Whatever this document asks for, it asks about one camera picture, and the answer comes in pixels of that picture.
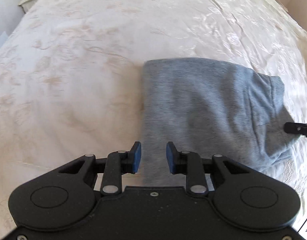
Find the grey knit pants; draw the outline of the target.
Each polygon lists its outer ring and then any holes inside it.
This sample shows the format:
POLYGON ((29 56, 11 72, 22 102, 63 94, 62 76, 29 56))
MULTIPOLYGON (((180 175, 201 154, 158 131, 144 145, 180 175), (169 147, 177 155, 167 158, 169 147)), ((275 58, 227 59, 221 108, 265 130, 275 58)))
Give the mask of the grey knit pants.
POLYGON ((148 186, 182 186, 168 168, 166 145, 203 158, 223 154, 257 171, 292 156, 297 135, 284 83, 237 64, 202 58, 159 59, 143 67, 141 174, 148 186))

